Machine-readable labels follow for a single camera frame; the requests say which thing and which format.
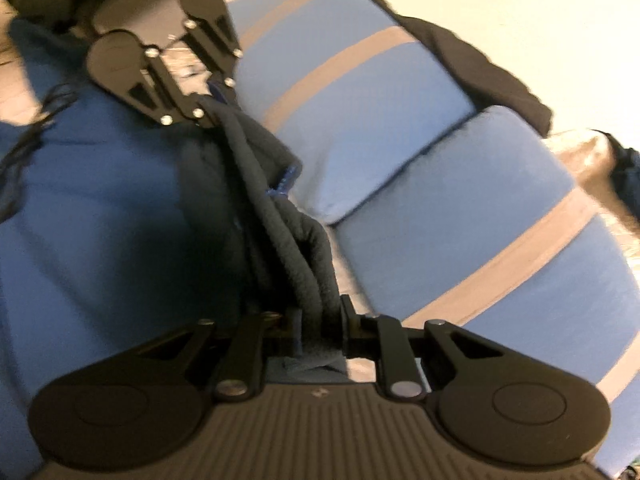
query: beige floor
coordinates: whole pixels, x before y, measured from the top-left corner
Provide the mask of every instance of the beige floor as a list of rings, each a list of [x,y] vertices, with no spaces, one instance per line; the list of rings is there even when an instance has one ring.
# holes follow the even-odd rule
[[[555,111],[640,148],[640,0],[388,0],[449,28]]]

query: tan strap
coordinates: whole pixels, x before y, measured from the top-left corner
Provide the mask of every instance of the tan strap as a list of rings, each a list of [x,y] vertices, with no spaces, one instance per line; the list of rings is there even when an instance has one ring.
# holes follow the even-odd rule
[[[241,37],[240,45],[244,50],[250,48],[264,34],[273,28],[278,22],[308,4],[311,0],[285,0],[275,9],[267,12],[254,23]]]
[[[402,324],[422,328],[428,319],[465,324],[548,264],[596,212],[593,200],[581,188],[575,187],[497,256]]]
[[[626,347],[618,362],[598,383],[598,389],[613,402],[631,384],[640,370],[640,332],[636,332],[631,344]]]
[[[276,132],[293,112],[338,78],[382,52],[415,41],[417,40],[404,28],[395,25],[348,46],[284,92],[266,111],[263,126]]]

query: ribbed rubber surface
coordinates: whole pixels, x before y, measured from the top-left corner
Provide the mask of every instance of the ribbed rubber surface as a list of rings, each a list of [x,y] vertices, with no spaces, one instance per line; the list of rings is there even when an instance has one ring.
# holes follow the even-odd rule
[[[199,436],[160,462],[116,474],[49,464],[37,480],[603,480],[587,464],[545,473],[502,470],[444,440],[419,406],[372,384],[270,384],[225,404]]]

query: blue cushion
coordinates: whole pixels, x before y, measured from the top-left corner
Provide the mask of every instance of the blue cushion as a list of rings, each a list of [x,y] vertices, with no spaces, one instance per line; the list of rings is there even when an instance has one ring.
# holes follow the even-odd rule
[[[373,308],[405,319],[511,244],[574,185],[530,126],[492,107],[418,156],[335,233]],[[466,327],[597,383],[640,328],[640,296],[615,240],[594,218]],[[625,431],[638,443],[625,398],[614,403],[612,438]],[[605,446],[598,460],[615,472],[638,449]]]
[[[263,1],[230,5],[240,35],[260,18],[255,9]],[[311,0],[245,49],[236,69],[238,101],[261,121],[309,72],[393,25],[369,0]],[[315,94],[275,132],[304,165],[292,196],[321,221],[336,222],[473,113],[468,97],[421,44],[378,54]]]

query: metal bolt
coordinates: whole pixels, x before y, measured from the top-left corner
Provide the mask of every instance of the metal bolt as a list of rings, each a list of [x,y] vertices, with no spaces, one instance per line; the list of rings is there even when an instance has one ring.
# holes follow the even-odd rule
[[[398,381],[391,385],[391,393],[401,399],[411,399],[422,393],[422,386],[413,381]]]
[[[280,319],[282,314],[278,314],[277,312],[263,312],[262,317],[264,319]]]
[[[247,393],[248,390],[244,381],[238,379],[226,379],[216,386],[216,391],[225,397],[238,397]]]
[[[318,388],[316,390],[313,390],[311,392],[311,395],[313,395],[316,399],[322,399],[323,397],[326,397],[330,393],[331,392],[329,390],[327,390],[326,388]]]

